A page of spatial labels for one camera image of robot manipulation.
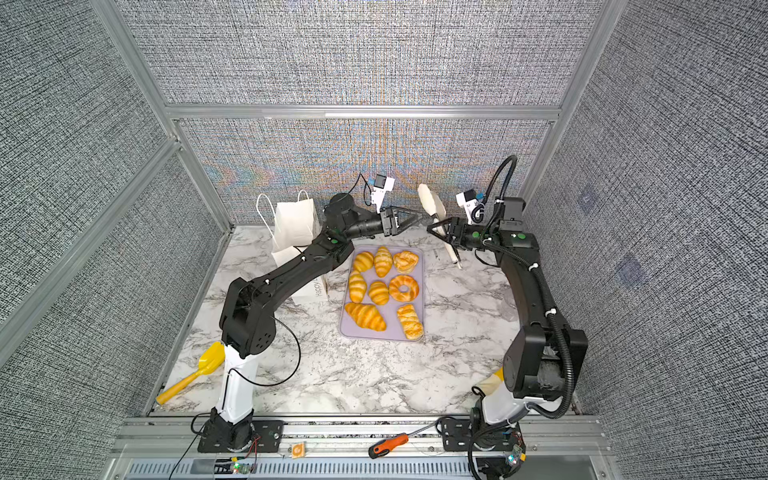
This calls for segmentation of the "braided bread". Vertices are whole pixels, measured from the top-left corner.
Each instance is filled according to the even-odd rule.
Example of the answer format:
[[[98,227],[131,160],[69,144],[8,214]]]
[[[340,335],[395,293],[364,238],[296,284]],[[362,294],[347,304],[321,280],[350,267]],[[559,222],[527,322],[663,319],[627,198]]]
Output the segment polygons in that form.
[[[396,314],[407,340],[414,341],[423,336],[423,323],[419,319],[416,309],[412,304],[406,304],[399,307]]]

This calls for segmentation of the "large croissant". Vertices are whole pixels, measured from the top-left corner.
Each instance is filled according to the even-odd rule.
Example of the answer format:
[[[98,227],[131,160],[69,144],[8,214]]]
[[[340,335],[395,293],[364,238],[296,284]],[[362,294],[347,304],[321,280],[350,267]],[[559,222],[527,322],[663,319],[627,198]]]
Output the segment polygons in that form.
[[[344,310],[360,328],[376,332],[387,328],[386,321],[373,304],[347,303]]]

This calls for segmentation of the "white paper gift bag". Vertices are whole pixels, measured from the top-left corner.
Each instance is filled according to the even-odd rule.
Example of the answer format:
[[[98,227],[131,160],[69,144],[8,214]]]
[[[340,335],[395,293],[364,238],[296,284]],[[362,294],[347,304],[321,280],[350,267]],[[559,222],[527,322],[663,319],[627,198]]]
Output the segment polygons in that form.
[[[273,214],[274,227],[270,228],[260,210],[264,199]],[[272,237],[271,255],[277,266],[282,266],[306,250],[320,233],[320,223],[315,202],[306,190],[300,190],[295,201],[278,202],[274,208],[269,197],[261,193],[256,200],[256,212],[268,226]],[[328,300],[326,276],[312,279],[291,296],[296,304],[310,304]]]

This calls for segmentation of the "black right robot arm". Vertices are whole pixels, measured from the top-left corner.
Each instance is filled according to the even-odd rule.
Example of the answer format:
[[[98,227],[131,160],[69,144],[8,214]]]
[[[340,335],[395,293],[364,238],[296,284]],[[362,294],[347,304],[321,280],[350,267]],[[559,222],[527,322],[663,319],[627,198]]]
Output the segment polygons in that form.
[[[450,217],[427,228],[455,249],[492,253],[518,312],[519,331],[502,362],[504,383],[481,398],[471,427],[468,445],[482,449],[492,448],[496,437],[530,412],[547,419],[568,413],[588,349],[585,332],[572,328],[557,307],[538,241],[523,228],[525,200],[507,193],[517,163],[511,154],[494,172],[489,184],[500,190],[480,201],[479,223]]]

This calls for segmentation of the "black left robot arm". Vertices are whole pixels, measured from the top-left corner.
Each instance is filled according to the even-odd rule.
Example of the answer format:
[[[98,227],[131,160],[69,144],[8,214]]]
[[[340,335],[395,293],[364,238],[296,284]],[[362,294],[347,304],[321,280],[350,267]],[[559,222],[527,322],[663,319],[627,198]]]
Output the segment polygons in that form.
[[[225,346],[222,390],[196,432],[200,453],[239,453],[254,444],[253,390],[260,355],[275,339],[275,311],[310,281],[344,263],[355,239],[397,236],[425,217],[397,206],[376,213],[358,206],[349,193],[334,195],[323,213],[320,233],[307,248],[265,275],[230,283],[219,321]]]

